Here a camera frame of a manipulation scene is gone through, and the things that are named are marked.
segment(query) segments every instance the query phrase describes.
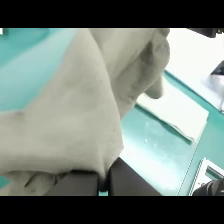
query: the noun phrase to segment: white fabric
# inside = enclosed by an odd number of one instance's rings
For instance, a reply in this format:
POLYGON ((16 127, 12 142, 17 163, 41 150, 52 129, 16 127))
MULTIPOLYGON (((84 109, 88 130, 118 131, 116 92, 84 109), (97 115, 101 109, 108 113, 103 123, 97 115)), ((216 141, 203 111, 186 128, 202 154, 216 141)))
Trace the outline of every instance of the white fabric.
POLYGON ((141 94, 137 104, 166 122, 188 140, 197 143, 207 123, 208 111, 163 78, 163 96, 141 94))
POLYGON ((102 184, 123 148, 120 118, 149 87, 161 95, 168 32, 79 29, 41 94, 23 111, 0 115, 0 173, 12 180, 5 192, 42 195, 55 174, 73 169, 97 172, 102 184))

